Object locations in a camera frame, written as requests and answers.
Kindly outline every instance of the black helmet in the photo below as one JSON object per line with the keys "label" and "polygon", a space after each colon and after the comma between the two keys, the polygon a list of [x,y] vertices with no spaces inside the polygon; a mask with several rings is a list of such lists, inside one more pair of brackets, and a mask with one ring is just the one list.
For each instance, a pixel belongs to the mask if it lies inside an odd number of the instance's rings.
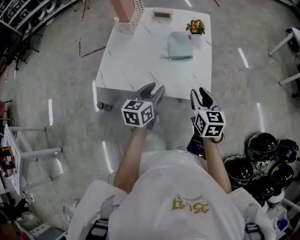
{"label": "black helmet", "polygon": [[252,164],[242,155],[228,157],[224,161],[224,167],[234,189],[247,185],[254,175]]}
{"label": "black helmet", "polygon": [[275,192],[275,187],[267,174],[261,173],[252,178],[248,191],[256,200],[268,200]]}
{"label": "black helmet", "polygon": [[296,160],[299,147],[291,139],[279,139],[277,157],[280,162],[292,163]]}
{"label": "black helmet", "polygon": [[278,162],[270,168],[268,175],[277,187],[285,188],[292,183],[294,170],[288,164]]}
{"label": "black helmet", "polygon": [[252,161],[268,161],[276,154],[277,140],[270,133],[257,132],[247,142],[247,158]]}

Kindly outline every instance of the pink box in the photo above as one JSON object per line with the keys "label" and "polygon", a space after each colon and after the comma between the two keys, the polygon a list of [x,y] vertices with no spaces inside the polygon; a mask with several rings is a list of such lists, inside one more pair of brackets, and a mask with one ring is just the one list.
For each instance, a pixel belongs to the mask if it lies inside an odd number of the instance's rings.
{"label": "pink box", "polygon": [[110,0],[120,22],[130,22],[135,13],[134,0]]}

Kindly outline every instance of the gray floor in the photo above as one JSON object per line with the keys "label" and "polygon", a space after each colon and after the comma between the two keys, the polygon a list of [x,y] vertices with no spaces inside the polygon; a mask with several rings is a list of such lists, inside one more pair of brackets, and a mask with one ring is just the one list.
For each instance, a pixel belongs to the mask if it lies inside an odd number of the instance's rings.
{"label": "gray floor", "polygon": [[[272,57],[268,51],[285,37],[285,29],[299,27],[291,10],[274,0],[143,0],[145,7],[165,7],[209,14],[212,27],[212,93],[225,112],[222,155],[244,152],[244,140],[261,130],[276,138],[297,141],[300,155],[300,101],[293,100],[295,83],[279,81],[296,73],[293,55],[285,46]],[[11,66],[0,79],[0,99],[13,103],[10,111],[19,126],[47,127],[45,133],[28,135],[34,148],[63,147],[59,160],[32,163],[29,183],[38,177],[54,180],[27,191],[34,195],[35,209],[46,223],[64,228],[62,203],[82,197],[95,179],[108,181],[118,168],[130,129],[122,121],[120,107],[129,92],[98,90],[102,100],[114,104],[111,112],[94,110],[92,81],[114,25],[109,0],[90,0],[63,11],[34,38],[28,64],[14,78]],[[248,62],[246,68],[238,52]],[[48,99],[52,99],[53,125],[49,126]],[[190,102],[166,97],[160,108],[160,124],[170,149],[184,147],[192,136]],[[289,191],[291,197],[295,191]]]}

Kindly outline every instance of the black strap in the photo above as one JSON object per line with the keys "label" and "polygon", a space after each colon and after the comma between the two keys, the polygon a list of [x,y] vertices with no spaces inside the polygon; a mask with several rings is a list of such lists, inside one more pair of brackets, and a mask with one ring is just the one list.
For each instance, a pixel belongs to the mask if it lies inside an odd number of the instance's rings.
{"label": "black strap", "polygon": [[108,223],[109,220],[107,218],[98,219],[90,228],[85,240],[106,240],[108,234]]}
{"label": "black strap", "polygon": [[265,240],[265,236],[255,223],[247,223],[245,225],[245,232],[248,234],[250,240]]}

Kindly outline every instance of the folded cloth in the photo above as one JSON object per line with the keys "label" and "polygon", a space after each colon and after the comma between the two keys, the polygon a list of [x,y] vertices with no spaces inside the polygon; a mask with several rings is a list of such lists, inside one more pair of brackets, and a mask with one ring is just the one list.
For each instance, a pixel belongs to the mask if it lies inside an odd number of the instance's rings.
{"label": "folded cloth", "polygon": [[168,36],[168,57],[171,60],[186,60],[193,58],[189,38],[184,31],[175,31]]}

